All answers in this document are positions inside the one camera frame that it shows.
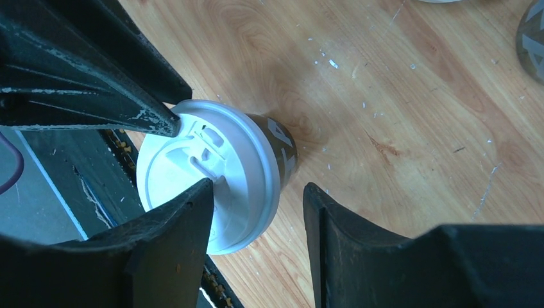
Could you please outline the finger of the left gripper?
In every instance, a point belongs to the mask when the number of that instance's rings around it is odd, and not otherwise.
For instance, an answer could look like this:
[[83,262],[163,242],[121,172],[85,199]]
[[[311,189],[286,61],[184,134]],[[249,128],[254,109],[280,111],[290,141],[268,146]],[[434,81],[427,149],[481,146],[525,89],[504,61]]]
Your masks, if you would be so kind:
[[73,1],[1,2],[1,125],[173,137],[180,118],[80,29]]
[[119,1],[73,1],[82,32],[155,99],[176,104],[192,88],[133,22]]

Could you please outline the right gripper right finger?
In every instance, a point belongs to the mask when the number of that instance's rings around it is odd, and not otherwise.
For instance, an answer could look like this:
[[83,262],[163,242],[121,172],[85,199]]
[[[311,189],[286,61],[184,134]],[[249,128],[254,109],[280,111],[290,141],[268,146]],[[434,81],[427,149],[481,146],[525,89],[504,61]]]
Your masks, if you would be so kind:
[[409,239],[314,183],[303,216],[317,307],[542,307],[541,225],[440,225]]

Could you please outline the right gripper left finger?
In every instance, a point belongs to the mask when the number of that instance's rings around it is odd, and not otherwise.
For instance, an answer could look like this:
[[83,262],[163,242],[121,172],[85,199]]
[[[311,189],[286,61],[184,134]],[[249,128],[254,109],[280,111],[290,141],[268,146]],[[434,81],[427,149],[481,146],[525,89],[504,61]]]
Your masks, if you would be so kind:
[[195,307],[214,208],[198,181],[86,241],[1,237],[2,307]]

